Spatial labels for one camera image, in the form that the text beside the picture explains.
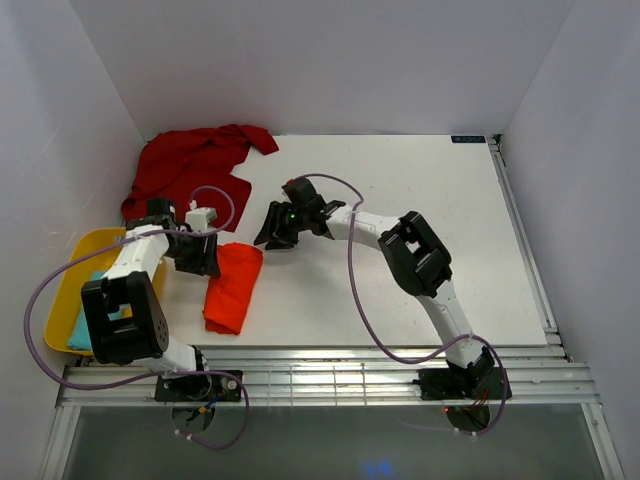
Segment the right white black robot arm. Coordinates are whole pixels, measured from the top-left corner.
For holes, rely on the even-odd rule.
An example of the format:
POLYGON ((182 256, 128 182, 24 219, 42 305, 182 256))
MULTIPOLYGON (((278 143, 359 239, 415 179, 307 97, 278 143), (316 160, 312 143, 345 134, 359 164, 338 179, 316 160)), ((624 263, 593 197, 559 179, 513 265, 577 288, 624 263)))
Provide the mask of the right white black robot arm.
POLYGON ((413 362, 419 367, 414 382, 422 399, 481 403, 502 397, 507 390, 503 373, 491 349, 474 335, 457 299, 451 254, 420 213, 381 216, 341 200, 326 201, 307 176, 289 180, 282 190, 286 198, 270 203, 255 245, 288 250, 309 231, 380 252, 396 284, 420 303, 443 344, 445 367, 413 362))

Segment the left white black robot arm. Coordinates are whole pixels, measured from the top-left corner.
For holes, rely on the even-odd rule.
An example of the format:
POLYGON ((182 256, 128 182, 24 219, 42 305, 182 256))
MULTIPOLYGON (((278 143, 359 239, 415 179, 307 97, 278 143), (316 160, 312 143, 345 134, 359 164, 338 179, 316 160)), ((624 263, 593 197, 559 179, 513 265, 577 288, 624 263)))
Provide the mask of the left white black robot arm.
POLYGON ((166 258, 183 273, 217 278, 217 212, 191 202, 185 220, 176 220, 167 198, 147 202, 144 217, 126 224, 125 243, 100 279, 81 289, 91 350, 101 364, 136 364, 164 375, 179 373, 178 388, 190 399, 205 397, 212 376, 197 349, 174 339, 153 286, 166 258))

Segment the orange t shirt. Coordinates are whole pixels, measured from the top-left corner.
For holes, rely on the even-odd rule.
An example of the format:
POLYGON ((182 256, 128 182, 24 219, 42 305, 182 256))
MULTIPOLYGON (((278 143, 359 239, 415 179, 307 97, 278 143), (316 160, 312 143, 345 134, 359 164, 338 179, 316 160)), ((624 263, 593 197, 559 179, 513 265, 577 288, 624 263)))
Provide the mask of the orange t shirt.
POLYGON ((243 243, 218 248, 220 277, 209 279, 204 307, 204 328, 223 335, 241 333, 262 265, 263 253, 243 243))

